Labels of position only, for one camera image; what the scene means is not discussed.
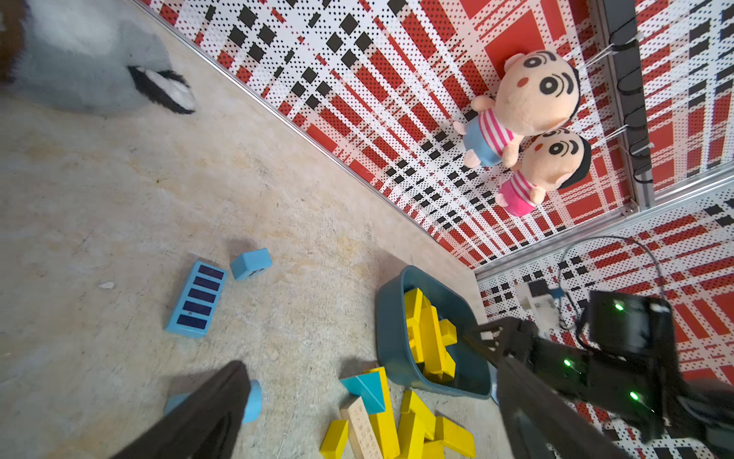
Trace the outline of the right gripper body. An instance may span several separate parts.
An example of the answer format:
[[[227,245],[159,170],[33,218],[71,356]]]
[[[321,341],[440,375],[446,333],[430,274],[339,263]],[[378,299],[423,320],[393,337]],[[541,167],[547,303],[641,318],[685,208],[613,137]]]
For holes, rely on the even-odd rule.
[[[535,339],[535,376],[563,396],[614,413],[645,442],[666,428],[703,439],[705,424],[689,406],[700,398],[679,369],[669,302],[592,291],[576,328],[589,330],[589,343],[570,347]]]

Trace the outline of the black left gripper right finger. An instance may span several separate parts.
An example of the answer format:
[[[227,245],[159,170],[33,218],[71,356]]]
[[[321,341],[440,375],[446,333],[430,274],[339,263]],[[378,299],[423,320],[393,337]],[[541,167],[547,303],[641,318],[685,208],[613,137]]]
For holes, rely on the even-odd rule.
[[[516,359],[498,366],[497,397],[516,458],[627,456]]]

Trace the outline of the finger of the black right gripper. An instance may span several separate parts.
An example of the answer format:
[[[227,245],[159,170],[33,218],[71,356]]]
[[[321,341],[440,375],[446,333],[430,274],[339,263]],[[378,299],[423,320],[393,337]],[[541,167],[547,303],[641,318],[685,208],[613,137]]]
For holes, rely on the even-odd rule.
[[[466,330],[463,339],[493,366],[513,357],[526,365],[536,340],[536,325],[528,319],[503,317]]]

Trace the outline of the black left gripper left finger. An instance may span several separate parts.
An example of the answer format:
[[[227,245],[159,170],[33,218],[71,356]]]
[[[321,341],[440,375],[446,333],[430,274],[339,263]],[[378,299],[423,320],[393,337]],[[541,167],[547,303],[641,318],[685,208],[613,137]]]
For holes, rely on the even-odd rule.
[[[231,361],[117,458],[229,458],[244,418],[250,377]]]

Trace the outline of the yellow angled block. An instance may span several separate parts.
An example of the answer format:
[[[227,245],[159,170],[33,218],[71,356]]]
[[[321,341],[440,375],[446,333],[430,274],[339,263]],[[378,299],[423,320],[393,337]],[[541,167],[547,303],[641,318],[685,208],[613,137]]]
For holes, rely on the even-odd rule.
[[[392,399],[390,396],[388,380],[385,369],[383,367],[369,370],[369,373],[377,373],[380,375],[380,384],[382,385],[382,394],[385,403],[385,411],[372,414],[369,416],[376,440],[380,446],[382,457],[384,459],[394,459],[399,456],[399,436],[395,422],[394,411],[392,407]]]

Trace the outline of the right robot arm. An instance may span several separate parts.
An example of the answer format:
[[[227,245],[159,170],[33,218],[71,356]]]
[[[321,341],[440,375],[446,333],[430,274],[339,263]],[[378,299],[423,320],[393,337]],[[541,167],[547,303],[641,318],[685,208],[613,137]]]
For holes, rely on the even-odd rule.
[[[464,340],[497,370],[497,399],[517,458],[623,458],[571,409],[585,402],[619,416],[645,442],[670,426],[720,458],[733,455],[733,387],[686,382],[673,309],[663,298],[592,291],[579,319],[595,347],[540,337],[515,317],[478,325]]]

